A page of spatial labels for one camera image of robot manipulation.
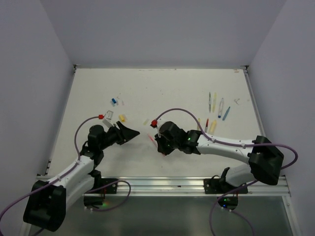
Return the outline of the yellow fat highlighter cap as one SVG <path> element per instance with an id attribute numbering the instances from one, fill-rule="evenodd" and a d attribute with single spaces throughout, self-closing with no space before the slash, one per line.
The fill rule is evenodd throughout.
<path id="1" fill-rule="evenodd" d="M 119 119 L 120 119 L 121 122 L 126 122 L 126 117 L 123 114 L 119 115 Z"/>

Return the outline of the pink red pen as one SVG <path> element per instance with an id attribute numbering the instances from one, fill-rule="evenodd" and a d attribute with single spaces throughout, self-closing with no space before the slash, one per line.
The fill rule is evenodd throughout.
<path id="1" fill-rule="evenodd" d="M 155 145 L 155 147 L 158 148 L 158 144 L 157 144 L 157 142 L 155 141 L 155 139 L 154 139 L 149 133 L 147 133 L 147 136 L 149 137 L 149 139 L 151 140 L 151 142 Z"/>

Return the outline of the dark red pen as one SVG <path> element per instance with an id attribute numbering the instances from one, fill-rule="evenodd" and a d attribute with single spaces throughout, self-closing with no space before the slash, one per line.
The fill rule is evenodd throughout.
<path id="1" fill-rule="evenodd" d="M 207 118 L 207 120 L 206 120 L 206 124 L 205 124 L 205 129 L 204 129 L 204 131 L 207 133 L 207 131 L 208 131 L 208 127 L 209 127 L 209 118 Z"/>

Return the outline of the fat yellow highlighter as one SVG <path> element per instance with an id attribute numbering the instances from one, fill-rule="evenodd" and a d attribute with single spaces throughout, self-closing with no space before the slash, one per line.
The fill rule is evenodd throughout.
<path id="1" fill-rule="evenodd" d="M 214 131 L 215 131 L 215 129 L 216 129 L 216 126 L 217 126 L 217 121 L 214 120 L 214 121 L 211 123 L 210 129 L 209 129 L 209 133 L 210 133 L 210 134 L 214 134 Z"/>

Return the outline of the green thin pen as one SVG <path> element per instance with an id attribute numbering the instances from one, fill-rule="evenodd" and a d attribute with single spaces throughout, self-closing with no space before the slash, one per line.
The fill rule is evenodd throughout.
<path id="1" fill-rule="evenodd" d="M 209 112 L 211 112 L 211 105 L 212 105 L 212 96 L 211 96 L 211 92 L 209 92 L 209 101 L 208 101 Z"/>

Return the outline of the blue highlighter pen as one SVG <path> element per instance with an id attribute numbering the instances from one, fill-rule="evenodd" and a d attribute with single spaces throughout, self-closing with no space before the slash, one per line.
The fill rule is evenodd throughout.
<path id="1" fill-rule="evenodd" d="M 222 118 L 222 120 L 223 121 L 225 121 L 226 120 L 226 118 L 227 118 L 227 115 L 228 115 L 228 113 L 229 113 L 229 111 L 230 111 L 230 106 L 227 108 L 227 110 L 226 110 L 226 112 L 224 113 L 224 116 L 223 116 L 223 118 Z"/>

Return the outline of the blue white marker pen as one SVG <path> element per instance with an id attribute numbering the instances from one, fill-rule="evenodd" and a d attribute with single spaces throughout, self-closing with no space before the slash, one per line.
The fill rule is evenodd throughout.
<path id="1" fill-rule="evenodd" d="M 218 118 L 222 117 L 223 106 L 224 106 L 224 98 L 222 98 L 220 100 L 219 111 L 218 111 Z"/>

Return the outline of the yellow thin pen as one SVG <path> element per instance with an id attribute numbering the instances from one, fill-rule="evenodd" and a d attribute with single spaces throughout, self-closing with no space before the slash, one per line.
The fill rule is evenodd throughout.
<path id="1" fill-rule="evenodd" d="M 213 96 L 213 101 L 212 101 L 212 112 L 213 113 L 215 112 L 216 100 L 217 100 L 217 93 L 215 92 L 214 96 Z"/>

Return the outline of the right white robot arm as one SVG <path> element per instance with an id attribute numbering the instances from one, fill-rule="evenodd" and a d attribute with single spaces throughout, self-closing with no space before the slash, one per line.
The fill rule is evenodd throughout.
<path id="1" fill-rule="evenodd" d="M 256 180 L 267 185 L 278 184 L 284 155 L 264 136 L 255 140 L 220 140 L 206 137 L 200 130 L 185 131 L 171 121 L 162 120 L 153 120 L 151 127 L 157 129 L 157 150 L 164 155 L 177 149 L 185 154 L 213 154 L 240 161 L 238 167 L 225 168 L 214 183 L 223 193 Z"/>

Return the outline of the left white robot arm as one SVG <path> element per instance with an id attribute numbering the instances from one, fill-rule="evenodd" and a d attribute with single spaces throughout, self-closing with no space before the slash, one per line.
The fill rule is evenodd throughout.
<path id="1" fill-rule="evenodd" d="M 96 167 L 104 157 L 104 149 L 113 144 L 122 145 L 139 135 L 139 131 L 125 127 L 121 122 L 104 130 L 102 125 L 89 129 L 87 141 L 77 150 L 78 158 L 46 181 L 38 180 L 31 189 L 23 221 L 55 232 L 63 223 L 67 210 L 86 193 L 117 185 L 120 180 L 103 185 Z"/>

